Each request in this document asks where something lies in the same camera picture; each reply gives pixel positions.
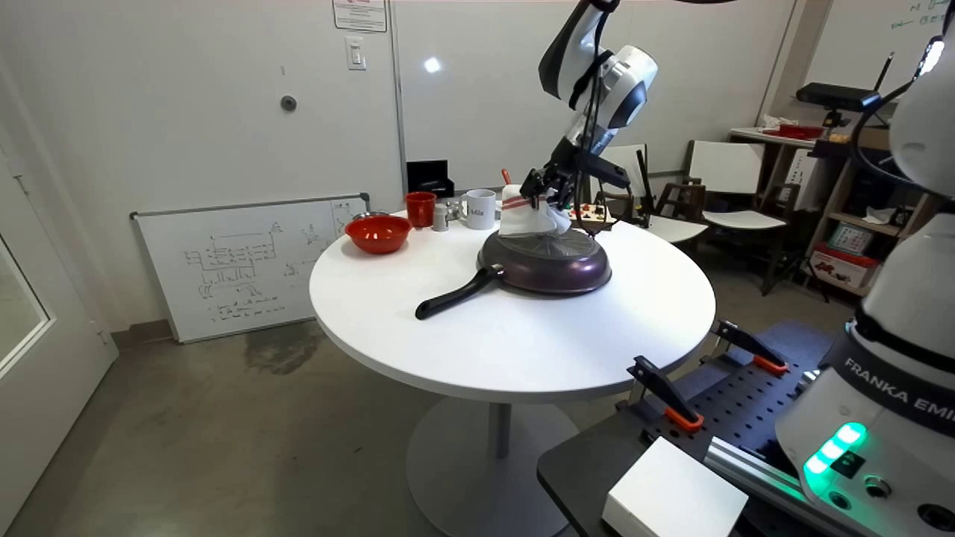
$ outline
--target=whiteboard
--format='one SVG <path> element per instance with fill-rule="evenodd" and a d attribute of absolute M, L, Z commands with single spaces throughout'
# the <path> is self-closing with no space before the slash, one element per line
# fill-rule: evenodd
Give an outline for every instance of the whiteboard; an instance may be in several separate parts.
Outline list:
<path fill-rule="evenodd" d="M 134 212 L 178 342 L 311 320 L 319 254 L 368 193 Z"/>
<path fill-rule="evenodd" d="M 914 78 L 929 38 L 942 29 L 945 6 L 950 0 L 832 0 L 805 81 L 871 90 L 893 56 L 880 85 L 886 94 Z"/>
<path fill-rule="evenodd" d="M 398 85 L 410 160 L 448 157 L 457 188 L 525 176 L 574 109 L 541 90 L 536 62 L 577 0 L 393 0 Z M 627 0 L 604 45 L 659 62 L 647 109 L 617 144 L 647 144 L 651 170 L 686 170 L 696 136 L 756 124 L 793 0 L 689 6 Z"/>

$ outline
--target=whiteboard writing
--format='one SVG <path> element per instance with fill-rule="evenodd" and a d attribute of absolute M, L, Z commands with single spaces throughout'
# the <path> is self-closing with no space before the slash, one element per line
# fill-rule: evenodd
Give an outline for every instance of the whiteboard writing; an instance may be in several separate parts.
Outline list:
<path fill-rule="evenodd" d="M 368 197 L 134 215 L 175 339 L 311 320 L 308 273 Z"/>

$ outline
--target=door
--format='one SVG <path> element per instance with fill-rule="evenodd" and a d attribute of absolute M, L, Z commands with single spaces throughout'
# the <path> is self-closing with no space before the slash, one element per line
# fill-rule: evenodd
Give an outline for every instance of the door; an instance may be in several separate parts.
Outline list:
<path fill-rule="evenodd" d="M 62 263 L 0 154 L 0 534 L 113 358 Z"/>

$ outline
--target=table pedestal base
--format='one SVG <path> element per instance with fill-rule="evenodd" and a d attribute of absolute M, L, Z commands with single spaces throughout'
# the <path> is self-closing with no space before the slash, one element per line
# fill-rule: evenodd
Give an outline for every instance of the table pedestal base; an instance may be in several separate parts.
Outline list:
<path fill-rule="evenodd" d="M 556 405 L 439 402 L 410 443 L 410 488 L 450 537 L 553 537 L 568 518 L 536 482 L 536 458 L 577 436 Z"/>

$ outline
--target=cable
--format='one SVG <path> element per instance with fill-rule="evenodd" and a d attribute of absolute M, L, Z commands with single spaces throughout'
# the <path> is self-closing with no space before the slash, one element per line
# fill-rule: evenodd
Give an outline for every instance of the cable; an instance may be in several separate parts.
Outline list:
<path fill-rule="evenodd" d="M 607 18 L 611 14 L 611 8 L 601 12 L 596 18 L 596 29 L 595 29 L 595 65 L 601 60 L 601 42 L 604 42 L 604 27 L 607 27 Z M 574 212 L 580 218 L 580 184 L 586 184 L 589 179 L 589 170 L 586 170 L 586 153 L 590 153 L 590 144 L 596 136 L 596 112 L 601 112 L 601 69 L 595 71 L 590 78 L 590 97 L 589 97 L 589 109 L 586 109 L 586 130 L 583 130 L 583 139 L 580 139 L 580 150 L 577 150 L 577 188 L 574 188 Z"/>

